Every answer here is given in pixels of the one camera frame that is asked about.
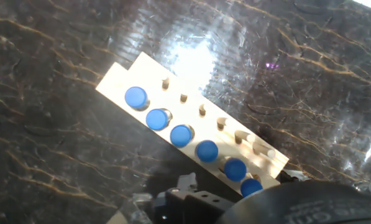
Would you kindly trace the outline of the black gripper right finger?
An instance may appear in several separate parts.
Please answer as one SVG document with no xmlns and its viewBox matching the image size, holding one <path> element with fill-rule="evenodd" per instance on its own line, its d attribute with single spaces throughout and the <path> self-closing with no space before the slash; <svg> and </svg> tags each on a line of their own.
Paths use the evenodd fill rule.
<svg viewBox="0 0 371 224">
<path fill-rule="evenodd" d="M 304 182 L 309 180 L 309 177 L 299 170 L 288 170 L 285 169 L 280 172 L 280 183 L 284 184 L 287 182 Z"/>
</svg>

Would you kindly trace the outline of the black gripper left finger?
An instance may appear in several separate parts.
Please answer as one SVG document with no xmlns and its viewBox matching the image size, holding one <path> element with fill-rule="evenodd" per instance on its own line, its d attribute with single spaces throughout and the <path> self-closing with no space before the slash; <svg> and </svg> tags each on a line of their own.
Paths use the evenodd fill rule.
<svg viewBox="0 0 371 224">
<path fill-rule="evenodd" d="M 158 224 L 213 224 L 233 205 L 227 199 L 197 190 L 196 174 L 181 175 L 177 186 L 160 192 L 153 201 Z"/>
</svg>

